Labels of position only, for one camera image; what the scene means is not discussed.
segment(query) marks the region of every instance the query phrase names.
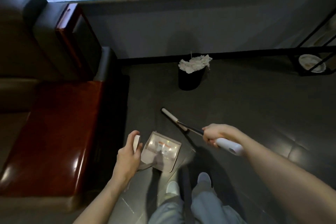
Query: light blue pants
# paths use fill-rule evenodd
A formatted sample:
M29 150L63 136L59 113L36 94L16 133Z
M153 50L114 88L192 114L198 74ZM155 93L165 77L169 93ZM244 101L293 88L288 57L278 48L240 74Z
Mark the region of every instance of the light blue pants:
M203 181L196 185L191 194L191 211L195 223L201 224L246 224L230 206L224 206L211 188ZM179 196L167 193L164 202L156 209L148 224L184 224L183 201Z

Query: hand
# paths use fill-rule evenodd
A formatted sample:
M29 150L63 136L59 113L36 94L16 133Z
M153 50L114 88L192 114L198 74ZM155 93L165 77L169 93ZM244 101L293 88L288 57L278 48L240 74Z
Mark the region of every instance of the hand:
M223 137L230 141L240 143L241 140L244 138L248 138L246 134L241 132L239 129L226 125L226 124L210 124L209 126L206 126L202 128L204 131L203 139L207 144L210 144L214 147L218 148L218 145L216 144L216 139Z
M142 143L135 152L133 151L134 137L138 134L139 131L132 131L127 137L125 147L118 151L110 183L119 186L121 191L126 188L140 165Z

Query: leg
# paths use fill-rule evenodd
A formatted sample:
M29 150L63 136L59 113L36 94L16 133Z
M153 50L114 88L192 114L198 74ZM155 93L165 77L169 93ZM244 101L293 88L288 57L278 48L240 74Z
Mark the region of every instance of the leg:
M163 203L150 217L148 224L184 224L183 201L179 185L172 181L168 184Z
M240 215L230 206L223 206L211 187L211 180L207 173L200 173L197 185L193 189L191 211L196 222L202 224L246 224Z

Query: black trash can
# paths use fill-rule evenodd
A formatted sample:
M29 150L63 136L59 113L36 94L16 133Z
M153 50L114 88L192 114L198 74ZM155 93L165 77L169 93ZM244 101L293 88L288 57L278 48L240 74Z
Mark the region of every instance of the black trash can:
M206 67L202 68L201 70L192 72L190 74L187 74L187 72L179 68L178 69L178 87L181 90L196 89L201 83L205 68Z

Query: person's left arm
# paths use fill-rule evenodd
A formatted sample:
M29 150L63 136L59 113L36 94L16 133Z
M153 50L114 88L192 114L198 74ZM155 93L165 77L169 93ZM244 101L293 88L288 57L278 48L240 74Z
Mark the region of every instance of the person's left arm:
M118 151L111 180L73 224L107 223L118 197L140 165L142 143L133 151L134 137L138 134L134 130L128 135L125 147Z

